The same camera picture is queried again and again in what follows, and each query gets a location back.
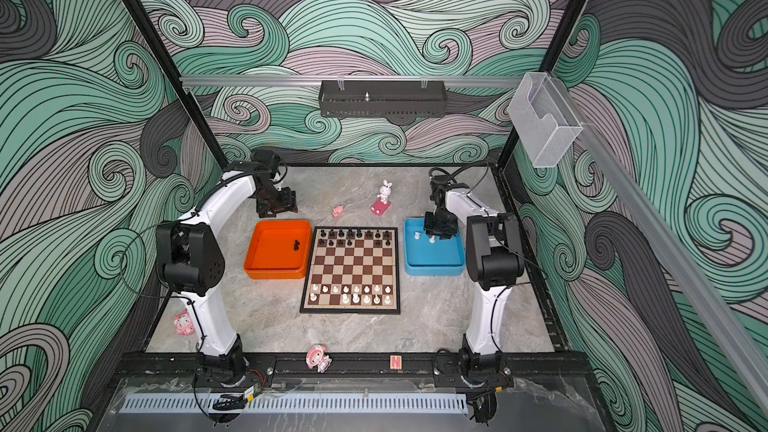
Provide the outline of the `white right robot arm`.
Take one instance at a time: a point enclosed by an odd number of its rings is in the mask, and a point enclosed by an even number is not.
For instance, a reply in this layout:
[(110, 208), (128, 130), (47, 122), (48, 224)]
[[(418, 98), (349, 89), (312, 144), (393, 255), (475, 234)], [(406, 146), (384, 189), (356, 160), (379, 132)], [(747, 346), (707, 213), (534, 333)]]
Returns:
[(526, 272), (519, 222), (514, 214), (476, 198), (464, 185), (439, 187), (430, 199), (435, 210), (425, 214), (427, 235), (449, 239), (458, 234), (460, 225), (465, 229), (465, 268), (475, 284), (465, 348), (472, 355), (500, 353), (506, 302)]

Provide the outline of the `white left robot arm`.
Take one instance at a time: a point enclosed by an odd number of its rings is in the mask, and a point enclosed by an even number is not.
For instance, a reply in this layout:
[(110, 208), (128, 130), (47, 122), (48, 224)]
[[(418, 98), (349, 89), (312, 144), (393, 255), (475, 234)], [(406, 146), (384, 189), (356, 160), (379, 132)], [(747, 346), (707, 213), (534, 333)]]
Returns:
[(198, 204), (156, 228), (159, 278), (184, 303), (197, 336), (197, 352), (223, 359), (240, 347), (218, 290), (226, 265), (218, 236), (240, 205), (254, 199), (261, 218), (295, 212), (296, 194), (282, 185), (288, 167), (258, 169), (241, 162), (226, 171)]

